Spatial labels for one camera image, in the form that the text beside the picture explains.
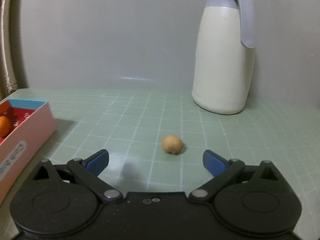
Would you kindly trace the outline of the small tan round fruit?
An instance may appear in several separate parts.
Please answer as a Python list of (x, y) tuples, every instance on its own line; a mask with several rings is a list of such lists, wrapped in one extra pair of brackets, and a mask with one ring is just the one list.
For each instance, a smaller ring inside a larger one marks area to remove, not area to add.
[(162, 148), (169, 154), (179, 154), (184, 148), (184, 143), (180, 137), (169, 134), (162, 140)]

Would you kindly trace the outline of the green checked tablecloth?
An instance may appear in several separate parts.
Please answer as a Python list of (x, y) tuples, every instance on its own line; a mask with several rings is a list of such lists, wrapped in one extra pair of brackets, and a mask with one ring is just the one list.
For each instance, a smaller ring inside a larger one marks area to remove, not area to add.
[[(319, 239), (319, 110), (311, 106), (248, 98), (236, 115), (199, 108), (189, 91), (20, 89), (15, 99), (48, 101), (57, 131), (37, 152), (1, 205), (1, 239), (17, 234), (9, 204), (42, 159), (64, 164), (104, 148), (110, 154), (100, 178), (121, 192), (184, 191), (212, 177), (205, 150), (248, 165), (272, 161), (302, 203), (295, 232)], [(169, 154), (162, 140), (180, 137), (184, 148)]]

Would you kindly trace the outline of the colourful cardboard box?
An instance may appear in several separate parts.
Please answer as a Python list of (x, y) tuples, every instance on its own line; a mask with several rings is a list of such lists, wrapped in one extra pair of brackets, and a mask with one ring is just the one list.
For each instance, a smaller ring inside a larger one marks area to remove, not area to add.
[(10, 121), (10, 132), (1, 137), (1, 202), (36, 152), (56, 131), (49, 102), (7, 99), (1, 116)]

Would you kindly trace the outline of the large orange left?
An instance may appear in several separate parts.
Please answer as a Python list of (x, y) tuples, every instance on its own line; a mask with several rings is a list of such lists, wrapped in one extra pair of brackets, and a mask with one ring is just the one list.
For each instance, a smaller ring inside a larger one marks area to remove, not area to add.
[(0, 116), (0, 137), (6, 137), (11, 130), (10, 120), (6, 116)]

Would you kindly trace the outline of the white thermos jug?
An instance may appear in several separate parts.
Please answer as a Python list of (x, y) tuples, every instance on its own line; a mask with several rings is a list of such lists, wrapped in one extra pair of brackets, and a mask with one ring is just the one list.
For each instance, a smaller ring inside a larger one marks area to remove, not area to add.
[(194, 102), (217, 114), (242, 111), (256, 45), (253, 0), (207, 0), (197, 36)]

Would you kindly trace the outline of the beige satin curtain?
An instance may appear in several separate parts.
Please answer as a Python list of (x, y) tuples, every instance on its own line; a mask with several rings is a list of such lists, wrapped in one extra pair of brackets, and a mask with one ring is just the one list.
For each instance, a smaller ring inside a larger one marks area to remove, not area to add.
[(22, 0), (1, 0), (1, 99), (28, 86), (21, 41)]

